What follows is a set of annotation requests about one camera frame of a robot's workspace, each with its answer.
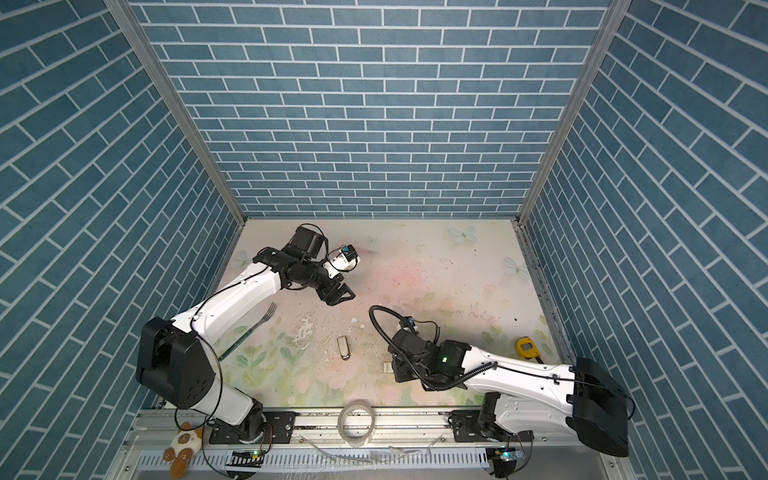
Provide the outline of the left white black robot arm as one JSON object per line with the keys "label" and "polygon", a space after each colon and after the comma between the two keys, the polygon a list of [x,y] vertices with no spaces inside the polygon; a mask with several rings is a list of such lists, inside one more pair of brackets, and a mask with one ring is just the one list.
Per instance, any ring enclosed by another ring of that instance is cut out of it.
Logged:
{"label": "left white black robot arm", "polygon": [[286,289],[310,288],[328,306],[354,299],[344,275],[359,255],[351,245],[330,249],[322,230],[299,225],[288,243],[261,249],[234,280],[170,320],[155,317],[142,328],[137,381],[184,410],[255,440],[265,421],[262,404],[228,385],[213,345],[246,313]]}

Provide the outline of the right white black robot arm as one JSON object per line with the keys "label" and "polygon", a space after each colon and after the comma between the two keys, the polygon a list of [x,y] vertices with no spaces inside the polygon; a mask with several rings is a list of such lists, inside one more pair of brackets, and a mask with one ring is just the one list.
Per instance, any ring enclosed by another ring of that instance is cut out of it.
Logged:
{"label": "right white black robot arm", "polygon": [[548,365],[506,358],[464,342],[436,344],[408,330],[388,342],[399,383],[427,391],[466,388],[483,393],[478,416],[486,437],[504,441],[530,431],[578,439],[600,453],[629,454],[629,394],[599,363]]}

